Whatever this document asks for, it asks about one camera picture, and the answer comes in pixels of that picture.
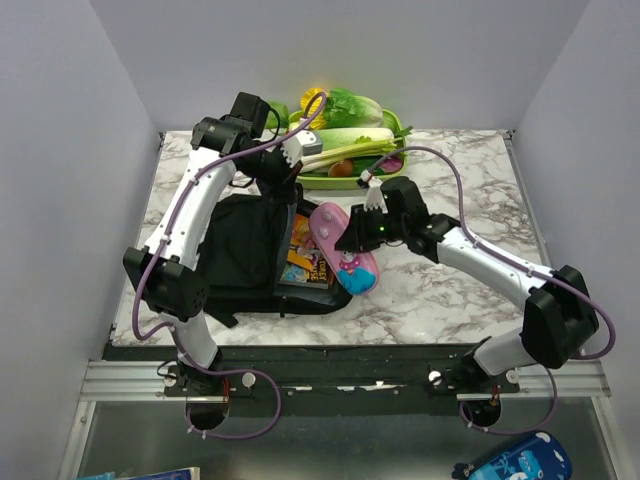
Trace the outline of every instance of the wall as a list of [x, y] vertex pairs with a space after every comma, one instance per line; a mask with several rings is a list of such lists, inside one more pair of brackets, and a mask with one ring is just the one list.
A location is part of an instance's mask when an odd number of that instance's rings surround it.
[[640, 2], [592, 0], [515, 147], [553, 263], [578, 266], [617, 322], [618, 345], [604, 364], [638, 471], [639, 125]]
[[86, 0], [2, 2], [0, 471], [59, 468], [158, 136]]
[[379, 99], [406, 124], [514, 128], [588, 0], [92, 0], [151, 117], [191, 129], [240, 90]]

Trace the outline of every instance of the blue pencil case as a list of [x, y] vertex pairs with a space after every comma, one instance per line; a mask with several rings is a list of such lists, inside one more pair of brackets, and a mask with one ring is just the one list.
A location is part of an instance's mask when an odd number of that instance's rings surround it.
[[469, 464], [458, 464], [451, 475], [469, 480], [569, 480], [573, 468], [560, 442], [547, 432], [535, 432], [501, 445]]

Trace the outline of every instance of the purple cable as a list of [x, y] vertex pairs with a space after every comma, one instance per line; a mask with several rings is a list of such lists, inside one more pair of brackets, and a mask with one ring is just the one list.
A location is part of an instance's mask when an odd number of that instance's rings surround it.
[[[437, 156], [438, 158], [442, 159], [447, 165], [449, 165], [449, 168], [451, 168], [451, 170], [453, 171], [453, 175], [456, 178], [456, 184], [458, 186], [458, 212], [459, 212], [459, 216], [460, 216], [460, 227], [462, 228], [462, 231], [464, 232], [465, 236], [469, 239], [470, 242], [472, 242], [474, 245], [476, 245], [480, 250], [483, 250], [484, 252], [487, 252], [489, 255], [491, 255], [492, 257], [500, 260], [501, 262], [516, 268], [517, 270], [520, 270], [521, 272], [525, 272], [525, 273], [529, 273], [529, 268], [526, 267], [525, 265], [520, 264], [519, 262], [516, 262], [515, 260], [510, 259], [509, 257], [506, 257], [504, 255], [502, 255], [500, 252], [496, 252], [495, 250], [493, 250], [491, 247], [488, 247], [487, 245], [485, 245], [482, 241], [480, 241], [479, 238], [476, 238], [471, 231], [469, 230], [469, 228], [467, 227], [467, 221], [465, 220], [464, 217], [464, 195], [462, 192], [462, 178], [460, 177], [460, 172], [458, 171], [458, 169], [456, 168], [456, 166], [453, 164], [453, 162], [449, 159], [449, 157], [447, 157], [446, 155], [444, 155], [443, 153], [440, 153], [437, 150], [434, 150], [432, 148], [429, 147], [422, 147], [422, 146], [407, 146], [407, 147], [403, 147], [403, 148], [399, 148], [397, 150], [394, 150], [393, 152], [390, 152], [388, 154], [386, 154], [384, 157], [380, 158], [376, 163], [374, 163], [370, 168], [369, 168], [369, 172], [371, 174], [373, 174], [373, 171], [380, 166], [382, 163], [384, 163], [388, 158], [393, 157], [395, 155], [398, 155], [402, 152], [406, 152], [409, 150], [420, 150], [423, 152], [428, 152], [428, 153], [432, 153], [433, 155]], [[575, 295], [576, 297], [578, 297], [580, 300], [582, 300], [584, 303], [586, 303], [587, 305], [589, 305], [591, 308], [593, 308], [596, 312], [598, 312], [600, 314], [600, 316], [602, 317], [602, 319], [604, 320], [604, 323], [607, 325], [607, 329], [609, 330], [609, 341], [607, 342], [607, 345], [599, 352], [597, 353], [592, 353], [589, 355], [578, 355], [575, 358], [578, 360], [595, 360], [598, 358], [602, 358], [604, 357], [606, 354], [608, 354], [611, 350], [613, 350], [613, 347], [616, 343], [616, 328], [615, 325], [613, 324], [613, 320], [611, 320], [611, 317], [607, 314], [607, 312], [604, 311], [604, 309], [595, 301], [593, 301], [590, 297], [588, 297], [587, 295], [585, 295], [584, 293], [582, 293], [580, 290], [577, 290], [576, 288], [572, 287], [571, 285], [568, 285], [566, 283], [564, 283], [561, 280], [558, 280], [555, 277], [552, 277], [551, 275], [547, 275], [545, 273], [541, 273], [541, 272], [536, 272], [535, 270], [531, 272], [531, 275], [533, 275], [536, 278], [539, 278], [541, 280], [545, 280], [547, 282], [553, 283], [554, 285], [557, 285], [560, 288], [565, 289], [566, 291], [572, 293], [573, 295]]]
[[488, 428], [480, 427], [473, 423], [472, 415], [470, 415], [471, 418], [467, 418], [467, 415], [464, 413], [465, 407], [468, 407], [466, 402], [460, 402], [460, 412], [459, 412], [460, 417], [462, 418], [462, 420], [464, 420], [464, 423], [466, 423], [467, 427], [469, 428], [477, 430], [478, 432], [489, 433], [491, 435], [499, 435], [501, 437], [510, 437], [512, 435], [523, 435], [525, 433], [533, 432], [534, 430], [542, 429], [547, 423], [551, 421], [551, 419], [556, 413], [556, 410], [558, 409], [558, 385], [556, 385], [556, 380], [555, 378], [553, 378], [553, 374], [551, 373], [551, 370], [549, 370], [548, 368], [545, 368], [545, 370], [547, 371], [547, 375], [549, 375], [549, 379], [551, 380], [551, 386], [553, 388], [553, 401], [551, 403], [551, 408], [549, 409], [549, 413], [547, 413], [547, 416], [544, 417], [544, 419], [535, 427], [531, 427], [523, 430], [515, 430], [513, 432], [507, 432], [504, 430], [490, 430]]
[[[313, 112], [309, 117], [307, 117], [307, 115], [309, 114], [309, 109], [313, 106], [313, 103], [320, 98], [320, 105], [318, 106], [318, 108], [316, 109], [315, 112]], [[258, 153], [264, 150], [267, 150], [268, 148], [271, 147], [275, 147], [280, 145], [281, 143], [287, 141], [288, 139], [290, 139], [291, 137], [295, 136], [298, 132], [301, 132], [302, 130], [306, 129], [311, 122], [318, 116], [320, 115], [320, 113], [322, 113], [322, 110], [324, 109], [325, 104], [327, 103], [327, 94], [324, 92], [318, 92], [316, 93], [313, 98], [311, 99], [311, 101], [309, 102], [309, 104], [307, 105], [307, 108], [304, 111], [303, 114], [303, 118], [306, 118], [306, 120], [304, 120], [303, 122], [300, 123], [300, 125], [296, 128], [294, 128], [293, 130], [291, 130], [289, 133], [287, 133], [286, 135], [284, 135], [283, 137], [280, 138], [276, 138], [274, 140], [271, 140], [267, 143], [263, 143], [261, 145], [258, 145], [256, 147], [253, 148], [249, 148], [247, 150], [243, 150], [240, 152], [236, 152], [236, 153], [232, 153], [230, 155], [227, 155], [225, 157], [219, 158], [218, 160], [214, 160], [213, 162], [205, 165], [204, 167], [202, 167], [202, 169], [200, 169], [195, 175], [194, 175], [194, 179], [195, 182], [189, 182], [187, 183], [187, 186], [185, 187], [185, 189], [182, 191], [182, 193], [180, 194], [180, 196], [178, 197], [178, 200], [176, 201], [176, 205], [173, 209], [173, 211], [171, 212], [171, 215], [169, 216], [169, 220], [167, 221], [167, 226], [164, 230], [164, 238], [158, 243], [158, 248], [156, 249], [156, 252], [153, 254], [153, 256], [151, 257], [151, 260], [149, 261], [149, 264], [147, 265], [147, 267], [144, 269], [144, 272], [142, 273], [142, 277], [140, 278], [140, 283], [138, 284], [138, 288], [136, 289], [136, 295], [133, 299], [133, 311], [131, 314], [131, 324], [132, 324], [132, 330], [133, 330], [133, 335], [136, 337], [136, 339], [138, 339], [139, 341], [145, 341], [148, 340], [149, 338], [151, 338], [152, 335], [154, 335], [158, 330], [164, 328], [164, 327], [171, 327], [171, 322], [162, 322], [159, 325], [156, 325], [155, 327], [153, 327], [149, 332], [143, 334], [142, 332], [140, 332], [140, 319], [139, 319], [139, 310], [140, 310], [140, 302], [142, 301], [142, 295], [144, 293], [144, 289], [147, 285], [147, 281], [149, 280], [149, 276], [151, 275], [151, 272], [153, 271], [153, 268], [155, 267], [156, 263], [158, 262], [158, 259], [160, 258], [160, 255], [162, 254], [162, 251], [164, 250], [164, 247], [167, 246], [167, 244], [169, 243], [169, 237], [171, 236], [172, 233], [172, 229], [173, 226], [176, 223], [176, 220], [178, 219], [178, 214], [180, 213], [180, 210], [182, 209], [184, 202], [186, 201], [187, 197], [189, 196], [189, 194], [191, 193], [191, 191], [193, 190], [193, 187], [198, 183], [198, 180], [200, 180], [203, 176], [205, 176], [207, 173], [209, 173], [213, 168], [217, 167], [218, 165], [220, 165], [221, 163], [224, 162], [229, 162], [238, 158], [242, 158], [245, 155], [252, 155], [254, 153]], [[276, 399], [277, 399], [277, 408], [276, 408], [276, 413], [274, 414], [273, 418], [271, 419], [271, 422], [269, 422], [269, 424], [264, 427], [263, 429], [255, 432], [255, 433], [250, 433], [250, 434], [246, 434], [246, 435], [239, 435], [239, 436], [233, 436], [233, 435], [222, 435], [222, 434], [216, 434], [213, 432], [202, 432], [199, 431], [200, 433], [203, 433], [209, 437], [216, 437], [216, 438], [222, 438], [222, 439], [228, 439], [228, 440], [243, 440], [243, 439], [249, 439], [249, 438], [255, 438], [259, 435], [262, 435], [263, 433], [267, 432], [268, 430], [270, 430], [278, 421], [278, 418], [280, 417], [280, 411], [282, 409], [282, 398], [280, 397], [280, 390], [278, 389], [278, 385], [276, 384], [276, 382], [273, 380], [273, 378], [271, 378], [269, 375], [267, 375], [264, 372], [260, 372], [258, 370], [221, 370], [221, 371], [217, 371], [217, 372], [212, 372], [210, 370], [207, 370], [206, 368], [201, 367], [200, 365], [198, 365], [195, 360], [187, 353], [184, 351], [184, 348], [182, 347], [182, 344], [180, 342], [180, 340], [178, 339], [178, 336], [174, 334], [174, 332], [171, 332], [173, 339], [176, 343], [176, 346], [178, 348], [179, 351], [181, 351], [181, 353], [184, 355], [184, 358], [197, 370], [201, 371], [202, 373], [205, 373], [207, 375], [211, 375], [214, 377], [217, 376], [226, 376], [226, 375], [234, 375], [234, 374], [244, 374], [244, 373], [252, 373], [254, 375], [260, 376], [264, 379], [266, 379], [271, 386], [273, 387], [273, 389], [276, 392]]]

